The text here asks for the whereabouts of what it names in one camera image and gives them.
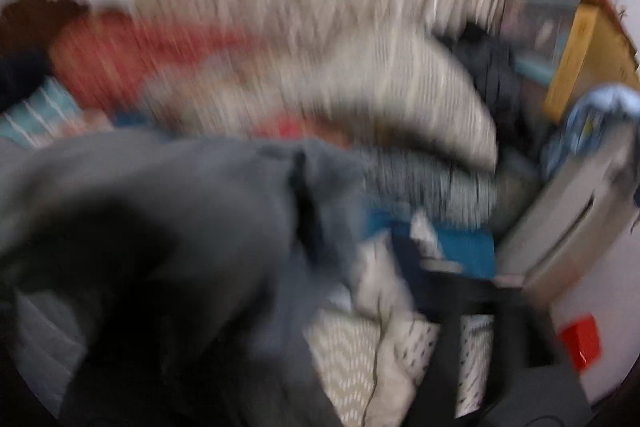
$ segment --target polka dot fabric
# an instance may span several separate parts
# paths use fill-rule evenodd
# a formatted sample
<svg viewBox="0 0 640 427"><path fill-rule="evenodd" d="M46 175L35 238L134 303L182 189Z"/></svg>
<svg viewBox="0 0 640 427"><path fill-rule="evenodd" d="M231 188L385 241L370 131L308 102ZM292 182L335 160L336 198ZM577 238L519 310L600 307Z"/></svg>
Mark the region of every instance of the polka dot fabric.
<svg viewBox="0 0 640 427"><path fill-rule="evenodd" d="M240 30L107 12L67 25L49 55L58 80L81 108L110 114L134 107L145 79L164 66L195 66L220 51L251 46L251 38Z"/></svg>

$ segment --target brown object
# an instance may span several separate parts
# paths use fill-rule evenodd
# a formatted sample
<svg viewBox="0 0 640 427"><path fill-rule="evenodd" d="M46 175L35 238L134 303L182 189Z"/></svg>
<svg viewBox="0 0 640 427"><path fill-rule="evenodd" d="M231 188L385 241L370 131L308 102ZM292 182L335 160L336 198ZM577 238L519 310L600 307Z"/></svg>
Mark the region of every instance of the brown object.
<svg viewBox="0 0 640 427"><path fill-rule="evenodd" d="M75 0L17 0L0 12L0 55L48 48L62 28L89 11Z"/></svg>
<svg viewBox="0 0 640 427"><path fill-rule="evenodd" d="M559 123L572 103L598 84L622 83L640 90L635 55L608 1L580 0L543 112Z"/></svg>

